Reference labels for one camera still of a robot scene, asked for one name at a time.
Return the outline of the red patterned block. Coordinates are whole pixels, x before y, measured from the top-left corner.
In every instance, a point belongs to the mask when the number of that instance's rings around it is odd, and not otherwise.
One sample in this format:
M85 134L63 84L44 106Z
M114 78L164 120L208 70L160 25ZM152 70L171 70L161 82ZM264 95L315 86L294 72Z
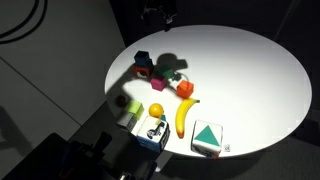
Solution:
M134 74L140 78L150 78L153 73L153 67L140 67L140 66L133 66Z

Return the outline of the grey white cube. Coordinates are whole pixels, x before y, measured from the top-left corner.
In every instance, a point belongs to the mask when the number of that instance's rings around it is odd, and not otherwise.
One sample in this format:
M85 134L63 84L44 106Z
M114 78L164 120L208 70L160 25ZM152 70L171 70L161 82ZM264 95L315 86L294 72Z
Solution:
M117 125L127 131L132 131L137 123L136 117L132 113L123 112L117 119Z

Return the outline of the dark blue block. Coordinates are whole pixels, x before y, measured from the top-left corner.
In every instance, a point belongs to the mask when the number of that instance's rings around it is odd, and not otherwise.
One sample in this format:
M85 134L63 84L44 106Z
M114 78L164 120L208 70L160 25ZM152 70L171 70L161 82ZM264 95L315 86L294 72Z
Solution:
M147 51L138 51L134 56L134 60L136 66L151 67L153 65Z

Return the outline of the yellow plastic banana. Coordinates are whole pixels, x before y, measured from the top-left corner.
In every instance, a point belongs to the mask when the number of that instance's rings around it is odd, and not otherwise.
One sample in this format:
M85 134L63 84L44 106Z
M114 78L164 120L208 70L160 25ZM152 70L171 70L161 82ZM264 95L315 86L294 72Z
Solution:
M189 109L196 103L199 103L199 100L193 98L184 99L176 111L175 117L175 129L177 136L182 139L185 133L185 119Z

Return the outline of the dark tripod equipment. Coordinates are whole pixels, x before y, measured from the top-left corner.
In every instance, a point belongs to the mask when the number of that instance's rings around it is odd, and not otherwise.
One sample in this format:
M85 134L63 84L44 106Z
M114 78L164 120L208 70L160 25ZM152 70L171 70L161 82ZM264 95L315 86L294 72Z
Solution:
M149 161L142 175L110 168L103 150L112 137L102 133L95 145L50 134L1 180L150 180L157 167Z

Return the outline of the white picture cube blue edge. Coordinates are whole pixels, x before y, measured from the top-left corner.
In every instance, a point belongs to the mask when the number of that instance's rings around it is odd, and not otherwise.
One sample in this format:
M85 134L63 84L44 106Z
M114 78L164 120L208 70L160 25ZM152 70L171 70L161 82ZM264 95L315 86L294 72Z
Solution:
M169 124L166 121L147 116L137 133L137 140L142 147L160 153L166 146L169 136Z

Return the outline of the pink block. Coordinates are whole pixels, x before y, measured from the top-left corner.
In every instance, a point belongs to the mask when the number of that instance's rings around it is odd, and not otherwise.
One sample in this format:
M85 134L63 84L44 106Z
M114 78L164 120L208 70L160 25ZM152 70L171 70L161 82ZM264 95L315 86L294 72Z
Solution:
M150 83L153 89L162 91L167 85L167 80L163 76L158 76L158 77L152 78Z

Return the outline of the yellow orange ball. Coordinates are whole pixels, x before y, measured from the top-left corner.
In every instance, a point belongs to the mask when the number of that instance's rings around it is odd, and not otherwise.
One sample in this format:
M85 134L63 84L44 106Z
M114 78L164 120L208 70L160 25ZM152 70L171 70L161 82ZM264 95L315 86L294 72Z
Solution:
M160 118L164 113L163 106L159 103L153 103L149 107L149 115L155 118Z

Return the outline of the white cube green triangle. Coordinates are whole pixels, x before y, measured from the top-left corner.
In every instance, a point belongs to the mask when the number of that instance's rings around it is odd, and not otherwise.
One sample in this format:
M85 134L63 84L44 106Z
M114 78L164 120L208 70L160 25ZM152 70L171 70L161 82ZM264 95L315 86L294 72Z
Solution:
M217 158L222 150L223 127L196 120L191 139L191 150L209 158Z

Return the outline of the dark green block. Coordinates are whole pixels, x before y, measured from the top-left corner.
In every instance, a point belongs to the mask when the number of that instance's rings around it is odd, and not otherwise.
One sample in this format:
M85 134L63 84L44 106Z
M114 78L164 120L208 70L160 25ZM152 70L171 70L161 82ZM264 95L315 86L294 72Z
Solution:
M174 77L174 71L170 68L162 68L160 74L166 79L172 79Z

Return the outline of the lime green block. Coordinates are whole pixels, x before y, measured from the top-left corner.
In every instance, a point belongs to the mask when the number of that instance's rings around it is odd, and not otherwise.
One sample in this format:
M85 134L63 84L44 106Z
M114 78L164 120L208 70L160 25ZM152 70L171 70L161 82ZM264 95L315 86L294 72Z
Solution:
M144 112L144 107L141 102L131 100L125 107L125 111L132 113L139 120Z

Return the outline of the orange block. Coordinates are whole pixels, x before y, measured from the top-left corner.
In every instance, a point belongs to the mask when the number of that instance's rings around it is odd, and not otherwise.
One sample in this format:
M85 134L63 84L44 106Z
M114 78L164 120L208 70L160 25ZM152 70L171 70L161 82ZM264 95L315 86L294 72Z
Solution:
M186 99L191 96L193 91L194 91L194 84L189 81L182 80L177 86L176 94L179 97Z

